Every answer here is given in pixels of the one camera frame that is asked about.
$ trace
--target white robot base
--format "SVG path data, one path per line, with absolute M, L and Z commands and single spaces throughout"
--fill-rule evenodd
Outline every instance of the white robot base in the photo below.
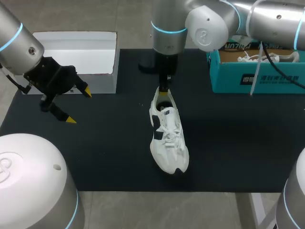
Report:
M 29 134 L 0 137 L 0 229 L 83 229 L 84 210 L 60 151 Z

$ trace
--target white sneaker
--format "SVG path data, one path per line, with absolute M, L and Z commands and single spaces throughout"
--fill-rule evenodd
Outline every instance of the white sneaker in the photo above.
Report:
M 157 88 L 149 114 L 153 126 L 150 148 L 154 160 L 166 173 L 184 173 L 189 165 L 189 151 L 185 146 L 179 113 L 170 90 L 159 93 Z

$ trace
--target cardboard box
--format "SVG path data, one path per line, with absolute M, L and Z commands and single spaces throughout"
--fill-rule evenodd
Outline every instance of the cardboard box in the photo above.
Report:
M 259 50 L 247 50 L 249 56 L 258 54 Z M 290 55 L 293 50 L 272 50 L 268 53 Z M 300 62 L 279 62 L 276 66 L 290 79 L 305 84 L 305 55 L 299 52 Z M 244 52 L 214 51 L 207 54 L 212 88 L 215 93 L 250 93 L 256 62 L 238 62 Z M 262 62 L 257 77 L 254 93 L 304 94 L 305 90 L 282 77 L 269 62 Z
M 120 49 L 116 32 L 52 31 L 33 34 L 44 46 L 44 57 L 52 57 L 62 66 L 73 65 L 92 94 L 116 92 Z M 17 75 L 16 81 L 26 86 L 28 81 Z M 67 94 L 80 94 L 71 89 Z M 29 94 L 41 94 L 32 87 Z

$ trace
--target black mounting bracket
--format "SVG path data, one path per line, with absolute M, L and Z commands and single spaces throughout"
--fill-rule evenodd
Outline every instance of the black mounting bracket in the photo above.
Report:
M 178 63 L 178 55 L 164 55 L 153 51 L 153 55 L 146 59 L 142 59 L 138 67 L 142 73 L 159 75 L 159 91 L 168 91 L 168 82 L 176 73 Z

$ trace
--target black tabletop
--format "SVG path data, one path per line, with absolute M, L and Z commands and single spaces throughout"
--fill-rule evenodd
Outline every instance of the black tabletop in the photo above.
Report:
M 77 124 L 41 113 L 40 95 L 17 92 L 0 135 L 54 143 L 82 191 L 281 192 L 305 147 L 305 96 L 214 94 L 205 53 L 186 50 L 170 89 L 190 153 L 187 172 L 162 172 L 151 155 L 149 107 L 158 77 L 139 72 L 151 50 L 121 50 L 117 94 L 63 95 Z

